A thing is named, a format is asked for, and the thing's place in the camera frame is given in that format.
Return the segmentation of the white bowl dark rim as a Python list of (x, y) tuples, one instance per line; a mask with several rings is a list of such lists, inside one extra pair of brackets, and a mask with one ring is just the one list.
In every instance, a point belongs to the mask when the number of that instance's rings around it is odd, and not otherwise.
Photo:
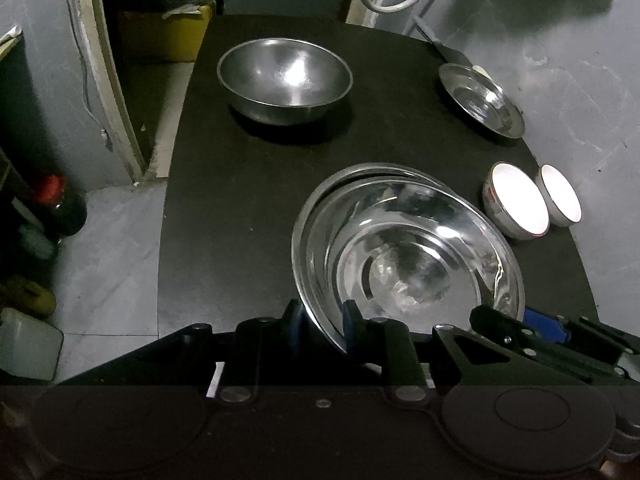
[(546, 203), (550, 222), (555, 226), (574, 226), (582, 221), (582, 205), (570, 181), (555, 166), (539, 167), (535, 183)]

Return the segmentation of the white bowl red rim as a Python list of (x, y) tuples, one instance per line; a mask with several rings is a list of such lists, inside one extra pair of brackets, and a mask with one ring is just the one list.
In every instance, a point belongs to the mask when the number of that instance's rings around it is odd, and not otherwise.
[(496, 162), (483, 184), (483, 204), (489, 219), (514, 240), (547, 234), (549, 211), (536, 183), (520, 168)]

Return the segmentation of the small steel plate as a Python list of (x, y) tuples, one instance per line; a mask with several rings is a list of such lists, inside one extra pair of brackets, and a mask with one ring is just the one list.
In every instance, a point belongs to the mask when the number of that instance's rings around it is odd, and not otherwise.
[(522, 112), (490, 77), (456, 63), (439, 66), (438, 76), (454, 102), (491, 132), (512, 140), (524, 136)]

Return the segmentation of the deep steel bowl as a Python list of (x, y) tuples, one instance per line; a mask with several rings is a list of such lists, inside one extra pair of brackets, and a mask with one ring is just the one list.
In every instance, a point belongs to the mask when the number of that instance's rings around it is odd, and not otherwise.
[(228, 50), (217, 77), (230, 105), (273, 126), (311, 122), (348, 97), (354, 75), (332, 51), (292, 38), (254, 39)]

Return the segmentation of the white plastic jug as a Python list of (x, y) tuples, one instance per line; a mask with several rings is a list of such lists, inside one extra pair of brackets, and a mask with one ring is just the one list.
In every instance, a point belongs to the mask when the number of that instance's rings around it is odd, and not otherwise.
[(1, 311), (0, 365), (16, 377), (50, 382), (58, 367), (63, 333), (19, 310)]

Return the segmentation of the red capped bottle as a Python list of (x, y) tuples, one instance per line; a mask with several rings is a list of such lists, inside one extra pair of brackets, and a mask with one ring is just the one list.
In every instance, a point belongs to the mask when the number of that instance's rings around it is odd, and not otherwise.
[(87, 220), (87, 206), (64, 176), (47, 176), (35, 194), (36, 213), (44, 232), (56, 238), (77, 234)]

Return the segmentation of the yellow bin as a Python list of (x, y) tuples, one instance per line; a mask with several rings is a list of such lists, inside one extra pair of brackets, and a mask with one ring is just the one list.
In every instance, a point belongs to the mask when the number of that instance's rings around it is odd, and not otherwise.
[(214, 0), (188, 3), (161, 14), (142, 18), (141, 37), (153, 58), (167, 62), (194, 62), (200, 52), (209, 22), (214, 17)]

